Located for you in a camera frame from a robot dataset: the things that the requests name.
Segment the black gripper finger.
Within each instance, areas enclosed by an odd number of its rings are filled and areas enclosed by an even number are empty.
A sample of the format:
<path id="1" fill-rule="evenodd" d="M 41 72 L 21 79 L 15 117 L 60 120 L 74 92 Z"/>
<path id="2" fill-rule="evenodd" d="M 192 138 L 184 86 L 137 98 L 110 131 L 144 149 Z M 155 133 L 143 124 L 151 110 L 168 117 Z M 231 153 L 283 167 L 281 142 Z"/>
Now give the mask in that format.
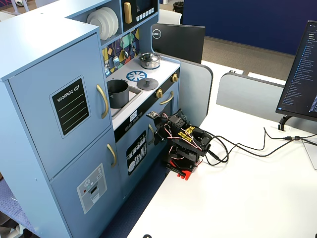
<path id="1" fill-rule="evenodd" d="M 164 130 L 165 118 L 158 116 L 154 119 L 154 123 L 157 129 L 156 134 L 163 134 L 165 132 Z"/>
<path id="2" fill-rule="evenodd" d="M 166 133 L 161 131 L 155 132 L 155 140 L 154 145 L 158 145 L 159 143 L 162 143 L 166 140 Z"/>

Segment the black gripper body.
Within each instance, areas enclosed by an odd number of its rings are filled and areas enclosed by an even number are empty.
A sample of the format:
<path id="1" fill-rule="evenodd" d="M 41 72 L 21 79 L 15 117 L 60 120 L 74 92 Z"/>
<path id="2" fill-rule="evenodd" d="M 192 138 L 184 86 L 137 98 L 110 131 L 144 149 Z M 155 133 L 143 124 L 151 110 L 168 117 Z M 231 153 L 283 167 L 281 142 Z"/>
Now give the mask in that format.
<path id="1" fill-rule="evenodd" d="M 177 135 L 185 124 L 185 116 L 181 109 L 170 116 L 163 112 L 159 116 L 165 118 L 164 130 L 166 135 Z"/>

